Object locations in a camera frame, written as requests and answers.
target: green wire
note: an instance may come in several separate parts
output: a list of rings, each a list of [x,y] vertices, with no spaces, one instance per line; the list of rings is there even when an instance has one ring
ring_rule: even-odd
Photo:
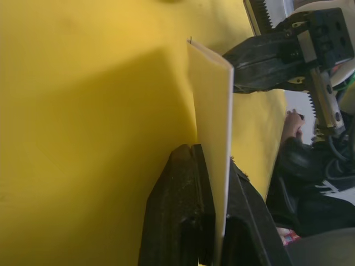
[[[355,81],[355,72],[352,74],[351,79],[347,85],[340,87],[340,88],[336,89],[335,91],[346,90],[354,83],[354,81]]]

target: screw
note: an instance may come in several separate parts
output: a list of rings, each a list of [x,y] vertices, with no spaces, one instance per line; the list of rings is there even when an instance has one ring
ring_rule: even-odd
[[[335,113],[335,119],[339,122],[340,120],[341,120],[341,115],[340,115],[340,113],[339,112],[336,112]]]
[[[327,85],[327,91],[329,94],[332,94],[333,93],[333,89],[330,85]]]
[[[298,57],[300,54],[298,51],[292,52],[291,57]]]

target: person's hand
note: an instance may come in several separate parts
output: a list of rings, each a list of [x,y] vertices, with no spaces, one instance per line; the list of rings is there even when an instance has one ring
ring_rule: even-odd
[[[298,139],[302,139],[301,127],[304,124],[305,121],[302,120],[296,109],[293,109],[292,112],[288,111],[285,119],[285,124],[283,126],[281,143],[286,141],[289,137],[296,137]]]

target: clamp jaw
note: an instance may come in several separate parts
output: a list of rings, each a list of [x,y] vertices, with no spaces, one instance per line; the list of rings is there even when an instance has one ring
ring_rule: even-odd
[[[340,8],[291,15],[276,28],[259,29],[224,55],[235,68],[234,93],[284,89],[307,91],[326,136],[339,136],[344,122],[329,75],[354,57]]]

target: yellow surface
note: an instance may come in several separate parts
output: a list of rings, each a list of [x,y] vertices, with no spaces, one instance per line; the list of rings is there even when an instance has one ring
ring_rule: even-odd
[[[146,198],[196,141],[186,38],[251,34],[241,0],[1,1],[1,265],[136,265]],[[232,154],[262,193],[279,93],[235,96]]]

